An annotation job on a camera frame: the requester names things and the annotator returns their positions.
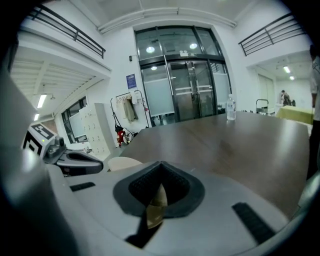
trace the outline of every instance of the hand cart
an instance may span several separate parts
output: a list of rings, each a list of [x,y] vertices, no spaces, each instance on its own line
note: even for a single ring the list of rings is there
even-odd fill
[[[258,107],[258,101],[265,101],[266,106]],[[255,102],[255,112],[257,114],[265,114],[268,115],[269,101],[267,99],[257,99]]]

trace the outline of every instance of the black pants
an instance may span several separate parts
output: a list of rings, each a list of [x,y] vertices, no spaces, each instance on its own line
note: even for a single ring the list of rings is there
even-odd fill
[[[318,170],[317,157],[320,145],[320,121],[313,120],[313,127],[309,140],[310,153],[309,153],[309,167],[306,179],[309,179]]]

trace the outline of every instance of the plastic water bottle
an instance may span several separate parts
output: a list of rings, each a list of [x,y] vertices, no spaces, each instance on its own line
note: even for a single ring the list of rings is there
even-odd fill
[[[226,118],[228,120],[236,120],[236,101],[232,94],[229,94],[229,98],[226,103]]]

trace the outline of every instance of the red object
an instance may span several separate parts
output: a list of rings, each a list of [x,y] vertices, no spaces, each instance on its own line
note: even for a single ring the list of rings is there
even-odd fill
[[[124,142],[125,132],[123,130],[121,130],[121,131],[118,131],[117,134],[118,134],[118,138],[116,140],[118,141],[119,148],[121,148],[121,143]]]

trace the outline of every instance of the double door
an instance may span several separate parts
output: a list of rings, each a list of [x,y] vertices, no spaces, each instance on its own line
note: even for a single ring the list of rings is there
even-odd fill
[[[207,61],[168,63],[177,121],[216,114],[216,97]]]

